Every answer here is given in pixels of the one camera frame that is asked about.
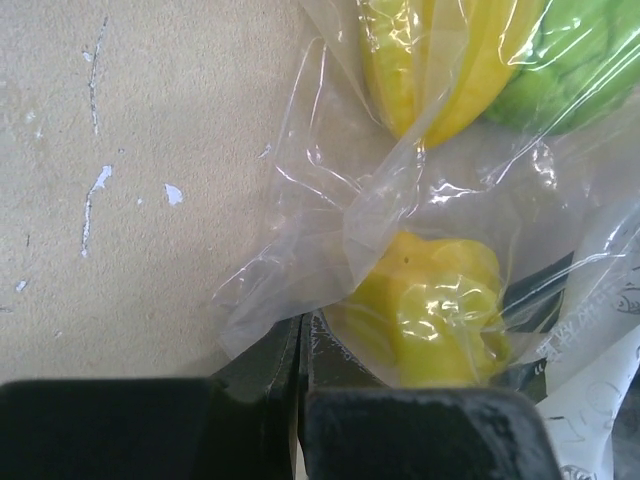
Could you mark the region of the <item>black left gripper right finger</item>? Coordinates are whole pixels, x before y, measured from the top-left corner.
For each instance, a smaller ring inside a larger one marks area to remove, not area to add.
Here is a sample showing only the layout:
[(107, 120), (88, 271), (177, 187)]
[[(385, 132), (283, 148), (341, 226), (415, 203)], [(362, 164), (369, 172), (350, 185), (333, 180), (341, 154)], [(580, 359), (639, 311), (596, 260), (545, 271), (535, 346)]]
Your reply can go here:
[(533, 404), (496, 388), (393, 389), (301, 319), (299, 438), (311, 479), (558, 479)]

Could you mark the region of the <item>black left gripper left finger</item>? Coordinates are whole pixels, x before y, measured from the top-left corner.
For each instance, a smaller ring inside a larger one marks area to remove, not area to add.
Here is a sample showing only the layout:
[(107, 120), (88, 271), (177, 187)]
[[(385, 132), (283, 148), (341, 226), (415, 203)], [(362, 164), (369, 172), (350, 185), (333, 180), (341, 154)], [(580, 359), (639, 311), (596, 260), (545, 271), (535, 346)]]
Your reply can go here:
[(208, 377), (1, 388), (5, 479), (291, 479), (298, 319)]

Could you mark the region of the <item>clear zip bag orange seal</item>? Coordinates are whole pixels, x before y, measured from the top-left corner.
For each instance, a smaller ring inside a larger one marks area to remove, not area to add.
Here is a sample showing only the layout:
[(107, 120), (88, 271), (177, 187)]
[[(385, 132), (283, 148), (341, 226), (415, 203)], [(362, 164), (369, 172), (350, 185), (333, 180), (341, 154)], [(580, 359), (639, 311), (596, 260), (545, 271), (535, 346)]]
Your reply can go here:
[(216, 292), (237, 356), (320, 311), (394, 387), (501, 385), (565, 479), (639, 475), (639, 84), (561, 135), (484, 116), (424, 151), (365, 85), (361, 1), (306, 1), (265, 244)]

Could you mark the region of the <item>green fake custard apple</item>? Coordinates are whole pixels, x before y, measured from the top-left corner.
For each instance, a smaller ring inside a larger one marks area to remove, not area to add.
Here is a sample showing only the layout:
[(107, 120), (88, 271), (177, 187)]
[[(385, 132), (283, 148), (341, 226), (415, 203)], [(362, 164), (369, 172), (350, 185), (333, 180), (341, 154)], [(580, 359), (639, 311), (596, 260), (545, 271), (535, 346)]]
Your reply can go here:
[(561, 135), (622, 106), (639, 84), (637, 1), (549, 1), (514, 75), (484, 116)]

